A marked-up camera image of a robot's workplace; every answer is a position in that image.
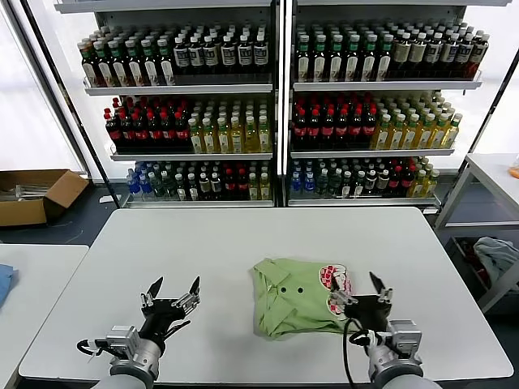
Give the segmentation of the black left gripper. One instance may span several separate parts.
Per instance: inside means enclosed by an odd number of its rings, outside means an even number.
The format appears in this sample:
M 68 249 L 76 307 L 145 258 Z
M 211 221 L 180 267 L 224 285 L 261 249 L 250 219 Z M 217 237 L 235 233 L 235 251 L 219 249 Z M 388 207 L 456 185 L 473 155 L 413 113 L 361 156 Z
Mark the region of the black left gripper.
M 151 340 L 156 345 L 165 345 L 167 339 L 185 327 L 189 321 L 186 323 L 184 319 L 200 303 L 198 276 L 189 292 L 179 299 L 156 299 L 162 282 L 163 277 L 160 277 L 150 285 L 146 293 L 140 294 L 144 324 L 139 329 L 139 337 Z

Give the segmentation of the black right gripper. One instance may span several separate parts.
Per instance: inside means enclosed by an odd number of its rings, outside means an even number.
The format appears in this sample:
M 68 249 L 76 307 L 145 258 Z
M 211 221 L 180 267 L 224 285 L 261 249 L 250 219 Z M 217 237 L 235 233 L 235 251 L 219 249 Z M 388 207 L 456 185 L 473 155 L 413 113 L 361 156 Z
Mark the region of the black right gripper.
M 392 288 L 387 288 L 372 271 L 369 274 L 377 295 L 353 296 L 348 276 L 332 276 L 331 300 L 337 306 L 345 307 L 345 316 L 358 320 L 363 329 L 385 331 L 392 309 Z

